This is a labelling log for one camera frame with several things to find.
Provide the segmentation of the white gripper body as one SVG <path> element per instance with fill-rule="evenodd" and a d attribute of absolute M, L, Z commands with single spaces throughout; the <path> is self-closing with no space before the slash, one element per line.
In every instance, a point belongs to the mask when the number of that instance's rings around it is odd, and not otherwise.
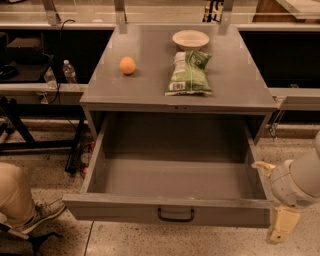
<path fill-rule="evenodd" d="M 292 160 L 285 160 L 277 165 L 270 176 L 272 194 L 284 205 L 294 208 L 306 208 L 319 203 L 320 198 L 304 192 L 294 181 L 290 165 Z"/>

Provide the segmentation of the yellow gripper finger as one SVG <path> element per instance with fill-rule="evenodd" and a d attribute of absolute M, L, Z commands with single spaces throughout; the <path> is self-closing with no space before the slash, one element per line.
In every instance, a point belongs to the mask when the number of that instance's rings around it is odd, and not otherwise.
<path fill-rule="evenodd" d="M 256 161 L 252 164 L 252 167 L 255 169 L 261 169 L 265 176 L 270 177 L 274 169 L 276 168 L 275 165 L 271 163 L 267 163 L 264 161 Z"/>
<path fill-rule="evenodd" d="M 286 206 L 273 207 L 270 212 L 270 226 L 266 241 L 269 244 L 284 243 L 300 220 L 301 213 Z"/>

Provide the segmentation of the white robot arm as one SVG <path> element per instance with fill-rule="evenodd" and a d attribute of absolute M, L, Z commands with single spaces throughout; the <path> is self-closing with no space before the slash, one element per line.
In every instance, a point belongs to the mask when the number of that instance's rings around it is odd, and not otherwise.
<path fill-rule="evenodd" d="M 268 241 L 283 243 L 295 229 L 300 210 L 320 202 L 320 132 L 313 148 L 304 155 L 278 165 L 256 161 L 252 167 L 262 174 L 275 202 Z"/>

